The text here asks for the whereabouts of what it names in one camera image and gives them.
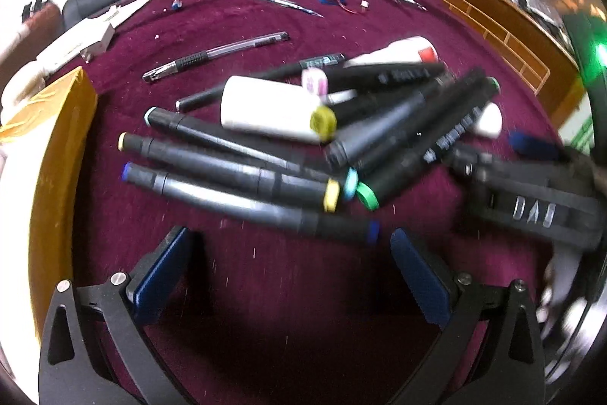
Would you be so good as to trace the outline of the white gloved right hand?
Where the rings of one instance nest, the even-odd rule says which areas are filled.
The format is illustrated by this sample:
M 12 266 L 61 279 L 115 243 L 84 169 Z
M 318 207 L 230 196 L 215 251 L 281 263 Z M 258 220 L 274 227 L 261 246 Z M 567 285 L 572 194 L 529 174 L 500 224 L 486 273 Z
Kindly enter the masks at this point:
M 581 252 L 554 244 L 554 255 L 545 271 L 546 285 L 537 318 L 545 315 L 544 341 L 579 338 L 590 345 L 605 320 L 600 298 L 606 282 L 606 246 Z

